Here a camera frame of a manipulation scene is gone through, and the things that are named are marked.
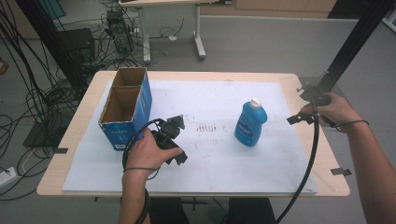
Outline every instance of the white paper sheet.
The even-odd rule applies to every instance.
[[[121,191],[122,152],[115,151],[99,128],[111,83],[98,104],[73,159],[63,190]],[[188,159],[162,166],[148,181],[150,192],[293,193],[306,169],[306,158],[278,83],[235,81],[150,81],[152,119],[183,114],[186,129],[175,142]],[[262,100],[268,121],[254,147],[233,135],[243,103]],[[304,193],[316,193],[309,178]]]

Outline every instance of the wooden table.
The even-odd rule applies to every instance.
[[[90,118],[95,110],[109,80],[116,75],[115,71],[98,72],[88,88],[81,104],[73,117],[59,148],[68,148],[65,154],[55,154],[44,174],[37,192],[40,195],[52,196],[120,196],[121,192],[80,192],[63,191],[64,181],[71,167],[78,143],[80,142]],[[292,115],[297,114],[306,102],[299,97],[296,89],[301,83],[294,74],[267,73],[216,73],[216,72],[161,72],[148,71],[149,80],[195,80],[195,81],[254,81],[277,82],[280,84]],[[309,158],[313,139],[313,126],[305,122],[294,124],[300,136],[305,156]],[[342,175],[333,175],[331,169],[339,168],[332,149],[320,128],[318,153],[312,175],[318,187],[315,196],[347,196],[349,187]]]
[[[185,9],[178,8],[175,6],[189,5],[194,7],[193,5],[195,5],[194,13],[192,13],[194,15],[193,17],[195,18],[195,31],[193,32],[193,37],[194,37],[195,45],[198,49],[199,57],[201,59],[204,59],[206,57],[206,53],[205,53],[204,45],[202,44],[201,34],[200,34],[201,32],[200,4],[214,3],[217,1],[219,0],[137,0],[137,1],[131,1],[125,3],[120,2],[120,6],[134,7],[137,9],[137,13],[139,15],[139,20],[140,20],[140,29],[143,37],[143,59],[146,64],[149,64],[151,61],[151,56],[150,56],[150,46],[149,46],[149,35],[147,34],[146,31],[147,19],[158,16],[162,16],[164,19],[170,16],[175,16],[175,14],[180,15],[180,13],[182,13],[182,11],[185,11]]]

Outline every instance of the white bottle cap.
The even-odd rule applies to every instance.
[[[253,97],[253,98],[251,98],[250,106],[253,109],[259,109],[260,107],[262,107],[262,102],[260,101],[259,98]]]

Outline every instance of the cardboard box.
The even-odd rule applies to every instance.
[[[152,97],[146,68],[120,68],[114,77],[99,126],[116,150],[149,122]]]

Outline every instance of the human hand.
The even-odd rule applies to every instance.
[[[180,147],[166,150],[160,149],[149,128],[143,131],[143,135],[144,137],[137,141],[131,149],[128,155],[128,161],[126,162],[126,168],[138,167],[152,170],[132,170],[128,171],[129,173],[139,172],[142,176],[147,178],[155,169],[161,167],[165,161],[183,152]]]
[[[333,92],[325,93],[332,98],[329,105],[318,106],[320,115],[335,122],[336,124],[345,124],[351,121],[360,120],[361,115],[350,105],[350,103],[342,96]],[[312,114],[312,107],[305,106],[301,108],[301,112]]]

